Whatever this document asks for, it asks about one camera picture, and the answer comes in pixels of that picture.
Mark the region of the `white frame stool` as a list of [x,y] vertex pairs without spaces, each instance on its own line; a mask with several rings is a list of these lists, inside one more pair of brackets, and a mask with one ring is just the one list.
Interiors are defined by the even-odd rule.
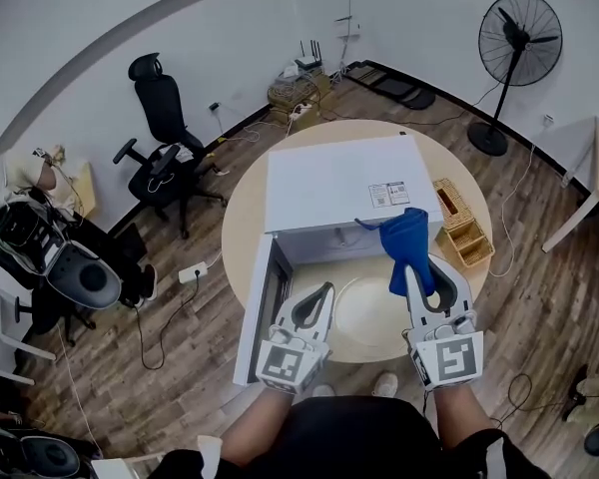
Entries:
[[165,453],[128,458],[110,458],[91,461],[96,479],[148,479]]

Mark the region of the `grey backpack rig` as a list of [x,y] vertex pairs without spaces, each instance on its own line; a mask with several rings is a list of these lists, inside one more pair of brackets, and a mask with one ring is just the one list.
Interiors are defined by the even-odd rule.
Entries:
[[54,437],[18,437],[0,429],[0,475],[25,474],[67,479],[81,468],[77,452]]
[[73,302],[102,310],[118,301],[122,284],[94,251],[70,237],[78,226],[69,212],[28,197],[1,203],[0,255]]

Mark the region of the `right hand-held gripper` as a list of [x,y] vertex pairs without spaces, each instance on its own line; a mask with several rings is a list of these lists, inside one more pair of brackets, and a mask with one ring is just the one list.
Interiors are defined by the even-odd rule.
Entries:
[[[434,283],[429,297],[412,267],[404,271],[412,324],[407,342],[426,392],[479,378],[484,352],[484,334],[476,330],[476,312],[470,310],[473,299],[467,279],[439,256],[431,254],[428,265]],[[432,329],[429,312],[455,318]]]

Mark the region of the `black office chair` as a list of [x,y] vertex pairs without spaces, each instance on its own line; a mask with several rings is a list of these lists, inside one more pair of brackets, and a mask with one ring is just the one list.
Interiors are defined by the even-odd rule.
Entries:
[[129,192],[144,206],[154,210],[167,222],[165,208],[179,205],[179,232],[189,237],[187,222],[191,197],[215,200],[226,205],[228,200],[201,186],[203,177],[213,173],[226,174],[210,160],[210,152],[185,124],[179,87],[175,79],[163,72],[157,53],[134,60],[128,77],[144,111],[149,131],[160,147],[149,156],[135,149],[137,140],[129,140],[113,159],[119,164],[124,158],[134,160],[139,168],[128,182]]

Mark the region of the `person's black shirt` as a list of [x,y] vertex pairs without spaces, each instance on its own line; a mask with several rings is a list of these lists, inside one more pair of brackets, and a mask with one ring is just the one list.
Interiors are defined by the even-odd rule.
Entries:
[[410,403],[370,396],[306,399],[249,464],[205,464],[199,451],[171,451],[150,479],[550,479],[498,429],[445,449]]

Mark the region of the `person's left forearm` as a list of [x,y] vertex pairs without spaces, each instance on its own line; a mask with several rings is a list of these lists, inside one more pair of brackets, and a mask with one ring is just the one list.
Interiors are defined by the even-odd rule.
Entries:
[[294,396],[266,388],[222,435],[221,458],[245,467],[274,445]]

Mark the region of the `blue cloth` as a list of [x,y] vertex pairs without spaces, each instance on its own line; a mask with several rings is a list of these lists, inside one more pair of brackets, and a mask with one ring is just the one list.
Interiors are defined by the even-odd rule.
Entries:
[[379,231],[380,242],[394,265],[389,291],[407,297],[405,269],[410,266],[418,275],[422,292],[432,296],[435,282],[428,258],[428,213],[422,209],[406,208],[402,215],[378,224],[354,220],[368,231]]

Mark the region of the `person's right white shoe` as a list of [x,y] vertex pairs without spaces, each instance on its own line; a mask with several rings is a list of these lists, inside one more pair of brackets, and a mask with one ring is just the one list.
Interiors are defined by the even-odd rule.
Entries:
[[394,398],[399,386],[394,372],[383,372],[376,380],[371,395],[382,398]]

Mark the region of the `white microwave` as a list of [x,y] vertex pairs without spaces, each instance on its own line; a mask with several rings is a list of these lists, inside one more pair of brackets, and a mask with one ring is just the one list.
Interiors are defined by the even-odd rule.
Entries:
[[[253,267],[239,341],[234,381],[256,379],[262,340],[281,308],[296,292],[326,281],[335,289],[363,276],[389,282],[393,263],[380,242],[354,220],[378,225],[406,208],[428,213],[428,246],[443,216],[415,138],[396,135],[268,153],[264,231]],[[332,343],[331,359],[351,361]]]

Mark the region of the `white round plate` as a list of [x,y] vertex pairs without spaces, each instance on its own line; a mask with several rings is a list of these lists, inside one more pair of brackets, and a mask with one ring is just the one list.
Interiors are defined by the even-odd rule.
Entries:
[[408,344],[402,333],[411,329],[405,297],[388,289],[378,276],[357,277],[337,295],[332,343],[351,361],[384,361],[404,356]]

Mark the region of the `wicker basket organizer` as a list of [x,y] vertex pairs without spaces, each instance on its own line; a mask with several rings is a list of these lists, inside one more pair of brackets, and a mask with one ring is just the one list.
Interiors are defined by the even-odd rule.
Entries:
[[443,215],[435,242],[444,256],[464,269],[491,259],[495,249],[454,183],[440,179],[433,182],[433,187]]

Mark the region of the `white router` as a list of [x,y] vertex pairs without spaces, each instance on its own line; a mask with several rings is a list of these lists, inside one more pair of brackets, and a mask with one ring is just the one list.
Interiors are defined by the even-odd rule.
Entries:
[[294,59],[295,64],[302,70],[309,71],[322,66],[322,55],[320,44],[317,40],[308,43],[309,52],[304,51],[303,43],[300,43],[301,55]]

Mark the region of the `black floor mats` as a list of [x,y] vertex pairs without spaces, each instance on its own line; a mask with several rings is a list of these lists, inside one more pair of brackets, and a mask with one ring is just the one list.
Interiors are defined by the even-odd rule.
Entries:
[[387,98],[409,110],[426,110],[436,100],[433,92],[411,81],[406,75],[373,61],[355,64],[344,76],[375,95]]

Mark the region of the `black flat panel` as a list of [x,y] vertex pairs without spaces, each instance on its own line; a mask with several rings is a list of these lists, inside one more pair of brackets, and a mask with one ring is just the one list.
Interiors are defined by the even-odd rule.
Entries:
[[135,223],[128,224],[115,237],[114,242],[122,253],[134,262],[140,262],[147,254],[146,245]]

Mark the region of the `white power strip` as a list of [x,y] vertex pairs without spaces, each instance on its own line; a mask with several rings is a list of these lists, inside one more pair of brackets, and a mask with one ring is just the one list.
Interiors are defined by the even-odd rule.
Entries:
[[198,262],[194,265],[191,265],[187,268],[184,268],[179,271],[178,279],[180,284],[186,284],[192,282],[194,280],[199,280],[200,278],[206,276],[208,273],[207,264],[204,261]]

